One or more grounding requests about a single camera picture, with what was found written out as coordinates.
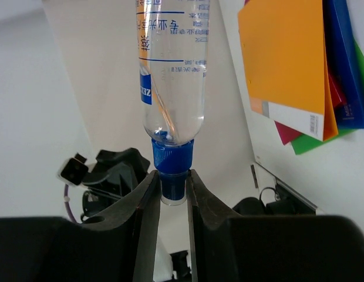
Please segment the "clear blue-capped spray bottle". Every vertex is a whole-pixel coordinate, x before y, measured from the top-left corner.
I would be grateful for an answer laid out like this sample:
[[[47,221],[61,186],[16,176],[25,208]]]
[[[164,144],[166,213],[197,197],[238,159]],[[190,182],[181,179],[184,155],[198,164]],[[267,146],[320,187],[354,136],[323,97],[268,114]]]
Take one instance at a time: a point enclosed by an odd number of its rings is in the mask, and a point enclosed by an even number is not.
[[[137,1],[140,97],[162,202],[184,203],[204,121],[209,1]]]

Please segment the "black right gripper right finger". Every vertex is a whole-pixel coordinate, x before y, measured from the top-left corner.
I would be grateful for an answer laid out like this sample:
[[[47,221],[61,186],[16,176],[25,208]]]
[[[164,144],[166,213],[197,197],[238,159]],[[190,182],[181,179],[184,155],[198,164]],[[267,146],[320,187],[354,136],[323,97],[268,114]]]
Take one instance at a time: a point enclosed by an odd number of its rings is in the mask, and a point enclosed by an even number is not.
[[[191,169],[186,182],[193,281],[238,281],[230,220],[239,214]]]

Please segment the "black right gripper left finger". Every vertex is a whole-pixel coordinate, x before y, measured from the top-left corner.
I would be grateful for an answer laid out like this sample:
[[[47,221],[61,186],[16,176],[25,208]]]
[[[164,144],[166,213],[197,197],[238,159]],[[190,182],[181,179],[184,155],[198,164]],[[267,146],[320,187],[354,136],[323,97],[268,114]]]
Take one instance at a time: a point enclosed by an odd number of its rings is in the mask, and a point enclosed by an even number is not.
[[[92,248],[91,281],[152,281],[160,218],[160,181],[154,170],[127,196],[86,220]]]

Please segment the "orange folder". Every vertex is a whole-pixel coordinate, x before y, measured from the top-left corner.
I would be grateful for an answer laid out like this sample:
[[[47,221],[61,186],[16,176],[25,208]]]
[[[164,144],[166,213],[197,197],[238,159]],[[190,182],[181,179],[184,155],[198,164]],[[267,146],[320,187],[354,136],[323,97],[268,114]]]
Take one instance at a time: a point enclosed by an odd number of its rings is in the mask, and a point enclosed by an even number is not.
[[[251,109],[316,140],[338,134],[321,1],[249,1],[238,29]]]

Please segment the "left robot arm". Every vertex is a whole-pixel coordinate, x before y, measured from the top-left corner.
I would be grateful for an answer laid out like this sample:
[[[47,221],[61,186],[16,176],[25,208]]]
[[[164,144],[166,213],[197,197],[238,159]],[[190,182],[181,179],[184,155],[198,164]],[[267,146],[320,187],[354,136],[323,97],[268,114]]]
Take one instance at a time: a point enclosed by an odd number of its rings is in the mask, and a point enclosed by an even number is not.
[[[96,163],[82,179],[87,187],[82,197],[85,221],[131,193],[148,175],[150,161],[131,147],[121,152],[100,150]]]

